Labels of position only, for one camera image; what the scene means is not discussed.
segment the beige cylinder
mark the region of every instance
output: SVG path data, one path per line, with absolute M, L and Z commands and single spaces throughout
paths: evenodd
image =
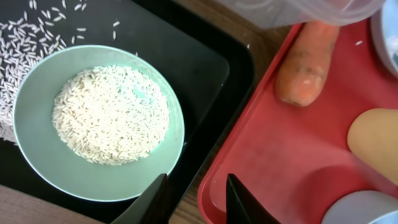
M 347 143 L 353 154 L 398 185 L 398 110 L 372 109 L 359 115 Z

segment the wooden surface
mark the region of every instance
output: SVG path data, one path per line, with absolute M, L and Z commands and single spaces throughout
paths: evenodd
M 288 27 L 259 30 L 212 0 L 175 1 L 231 34 L 244 45 L 249 45 L 256 68 L 256 84 L 265 73 L 269 63 L 289 31 Z M 172 215 L 170 219 L 171 224 L 205 223 L 197 207 L 198 187 L 232 126 L 233 124 L 230 124 L 226 128 L 226 132 L 220 138 L 220 142 L 213 148 L 210 157 L 199 171 L 186 196 Z M 33 198 L 30 195 L 0 186 L 0 223 L 99 224 L 100 222 L 57 205 Z

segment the light green bowl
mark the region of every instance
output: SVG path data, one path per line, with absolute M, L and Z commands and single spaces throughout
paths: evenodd
M 54 98 L 83 69 L 125 65 L 151 77 L 167 98 L 170 127 L 148 157 L 121 166 L 92 164 L 60 140 L 52 124 Z M 180 157 L 184 123 L 180 103 L 165 78 L 133 54 L 112 47 L 82 45 L 57 52 L 36 65 L 22 82 L 14 105 L 14 129 L 30 166 L 48 183 L 70 195 L 99 202 L 139 196 Z

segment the black tray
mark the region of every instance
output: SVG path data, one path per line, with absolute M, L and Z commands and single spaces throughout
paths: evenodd
M 28 10 L 26 0 L 2 1 L 0 21 L 17 20 L 24 10 L 30 18 L 39 9 L 62 8 L 61 0 L 37 0 L 38 11 Z M 186 133 L 182 155 L 169 176 L 173 211 L 233 114 L 246 102 L 254 69 L 244 45 L 168 0 L 87 1 L 84 12 L 75 12 L 78 1 L 67 1 L 67 20 L 53 33 L 70 44 L 76 27 L 86 27 L 84 42 L 138 52 L 171 84 L 183 110 Z M 113 42 L 112 24 L 121 22 Z M 134 199 L 101 203 L 65 194 L 41 179 L 16 146 L 0 140 L 0 184 L 52 202 L 99 221 L 110 223 Z

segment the tray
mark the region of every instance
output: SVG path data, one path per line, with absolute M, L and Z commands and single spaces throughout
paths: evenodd
M 84 12 L 75 12 L 78 1 L 67 0 L 67 21 L 51 32 L 70 43 L 76 27 L 86 27 L 85 41 L 138 53 L 163 74 L 177 94 L 186 125 L 182 155 L 169 176 L 170 211 L 191 184 L 211 148 L 235 111 L 247 100 L 254 81 L 250 53 L 244 45 L 209 25 L 172 1 L 87 1 Z M 61 1 L 37 0 L 38 11 L 25 0 L 5 1 L 0 21 L 16 20 L 24 10 L 29 18 L 39 9 L 62 8 Z M 112 24 L 121 22 L 113 42 Z M 16 146 L 0 140 L 0 184 L 110 223 L 134 201 L 101 203 L 65 194 L 41 179 Z
M 346 145 L 362 112 L 398 109 L 398 81 L 377 58 L 369 21 L 342 28 L 325 88 L 306 108 L 274 96 L 276 71 L 299 31 L 293 26 L 201 183 L 198 206 L 208 223 L 226 221 L 229 173 L 281 223 L 318 224 L 334 202 L 358 190 L 398 196 L 397 186 Z

